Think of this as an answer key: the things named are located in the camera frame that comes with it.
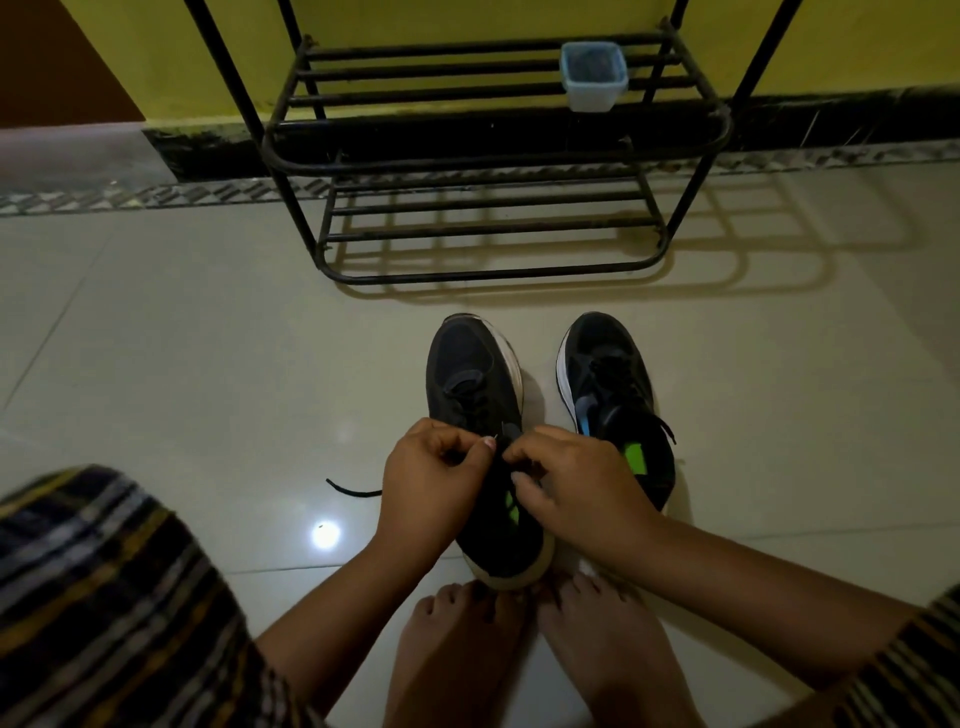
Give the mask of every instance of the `patterned tile border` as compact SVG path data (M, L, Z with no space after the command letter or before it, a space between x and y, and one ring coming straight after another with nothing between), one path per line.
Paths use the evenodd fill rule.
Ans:
M772 152L728 152L717 158L710 174L788 172L948 160L960 160L960 139ZM696 160L653 162L645 165L645 168L651 176L683 176L693 171L695 163ZM325 195L325 180L292 178L291 183L301 200L319 200ZM0 192L0 217L246 205L276 202L279 199L274 183L269 178L164 184L141 189L110 186L79 191Z

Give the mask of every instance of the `black sneaker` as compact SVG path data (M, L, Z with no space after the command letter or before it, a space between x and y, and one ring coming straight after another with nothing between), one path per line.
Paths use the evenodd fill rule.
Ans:
M577 432L616 445L662 511L677 480L667 437L677 441L654 411L650 377L627 329L606 313L577 319L557 354L557 386Z
M496 437L497 457L457 536L470 569L494 589L533 583L550 566L554 539L516 501L511 469L499 456L521 432L523 378L514 350L483 319L448 317L430 345L426 399L434 420Z

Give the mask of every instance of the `plastic container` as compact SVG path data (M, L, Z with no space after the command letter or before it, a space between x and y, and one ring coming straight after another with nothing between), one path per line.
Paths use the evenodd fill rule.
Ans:
M573 111L602 113L627 90L627 62L616 43L606 40L564 43L560 73Z

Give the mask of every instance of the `white midsole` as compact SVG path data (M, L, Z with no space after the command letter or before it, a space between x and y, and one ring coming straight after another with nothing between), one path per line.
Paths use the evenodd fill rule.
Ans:
M516 408L519 409L520 414L523 414L523 372L520 370L520 362L516 358L514 353L514 348L510 346L510 342L504 337L502 333L497 331L493 325L486 319L480 318L472 313L460 314L462 316L469 316L471 319L476 319L485 327L487 331L493 336L493 340L496 342L496 346L500 349L500 353L503 355L503 360L507 362L507 371L510 373L510 383L514 385L514 394L516 395Z
M508 577L490 576L488 573L474 564L470 557L466 554L464 554L464 559L467 561L467 566L470 567L473 575L491 589L497 592L515 592L523 589L524 587L529 587L536 581L540 581L543 575L546 574L547 570L550 568L550 564L553 563L553 554L555 548L556 540L554 539L554 535L544 528L543 544L540 547L540 553L538 554L537 559L522 573L519 573L516 576Z
M566 330L564 340L560 344L560 351L557 353L557 386L560 387L560 399L564 401L566 411L570 413L570 419L573 420L573 426L577 432L580 432L580 425L577 423L577 415L574 412L573 393L570 391L570 380L566 376L566 339L570 335L570 329Z

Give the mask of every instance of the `striped fabric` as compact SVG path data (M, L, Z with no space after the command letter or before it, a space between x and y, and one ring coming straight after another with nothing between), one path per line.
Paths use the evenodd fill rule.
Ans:
M322 725L170 511L115 471L0 504L0 725Z
M960 726L960 586L933 602L860 670L839 726Z

